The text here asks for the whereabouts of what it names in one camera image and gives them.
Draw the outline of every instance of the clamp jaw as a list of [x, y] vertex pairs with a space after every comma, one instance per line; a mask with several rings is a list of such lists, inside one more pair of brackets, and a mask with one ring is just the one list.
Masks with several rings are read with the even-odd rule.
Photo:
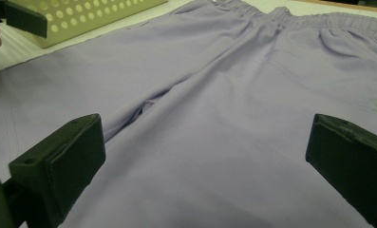
[[30, 9], [20, 7], [8, 0], [0, 0], [0, 23], [47, 38], [47, 18]]
[[56, 228], [105, 161], [101, 118], [75, 119], [9, 164], [0, 227]]

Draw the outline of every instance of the basket hole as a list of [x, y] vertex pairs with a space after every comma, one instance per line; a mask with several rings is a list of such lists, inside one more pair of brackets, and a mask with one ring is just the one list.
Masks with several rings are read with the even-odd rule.
[[88, 2], [86, 2], [86, 3], [85, 3], [85, 8], [88, 9], [88, 10], [90, 10], [90, 9], [91, 9], [91, 4], [88, 3]]
[[32, 11], [37, 11], [37, 8], [34, 5], [28, 5], [28, 9]]
[[46, 14], [46, 18], [47, 18], [48, 21], [53, 21], [54, 20], [54, 17], [50, 13]]
[[59, 3], [58, 0], [51, 0], [51, 6], [58, 7]]
[[76, 5], [76, 10], [77, 10], [78, 12], [81, 12], [81, 11], [83, 11], [84, 9], [82, 8], [81, 5]]
[[90, 18], [91, 20], [93, 20], [93, 19], [95, 18], [93, 12], [90, 12], [90, 13], [88, 14], [88, 18]]
[[66, 8], [66, 13], [68, 15], [72, 15], [73, 14], [73, 9], [72, 8]]
[[82, 15], [79, 17], [79, 20], [84, 23], [86, 22], [86, 17]]
[[75, 18], [72, 18], [72, 19], [70, 19], [70, 25], [77, 26], [78, 25], [78, 21]]
[[59, 18], [63, 18], [64, 17], [64, 13], [60, 10], [57, 11], [57, 17]]
[[40, 3], [41, 10], [48, 10], [48, 4], [47, 2], [41, 2]]
[[67, 29], [67, 22], [62, 22], [61, 27], [64, 28], [64, 29]]
[[98, 16], [103, 16], [103, 12], [101, 11], [101, 10], [97, 10], [97, 12], [96, 12], [96, 14], [98, 15]]
[[58, 31], [59, 31], [58, 27], [55, 26], [55, 25], [52, 25], [52, 26], [51, 26], [51, 30], [52, 30], [53, 32], [58, 32]]

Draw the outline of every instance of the garment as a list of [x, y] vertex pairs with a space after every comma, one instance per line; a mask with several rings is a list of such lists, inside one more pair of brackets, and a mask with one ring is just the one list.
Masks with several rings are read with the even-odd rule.
[[107, 160], [61, 227], [369, 227], [305, 152], [315, 113], [377, 134], [377, 19], [196, 0], [2, 72], [0, 92], [18, 142], [43, 114], [103, 116]]

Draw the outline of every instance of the white plastic basket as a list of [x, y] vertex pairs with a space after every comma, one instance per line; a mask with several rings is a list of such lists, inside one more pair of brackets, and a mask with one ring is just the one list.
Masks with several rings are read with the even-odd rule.
[[10, 0], [39, 12], [48, 20], [47, 39], [19, 32], [40, 48], [102, 27], [167, 0]]

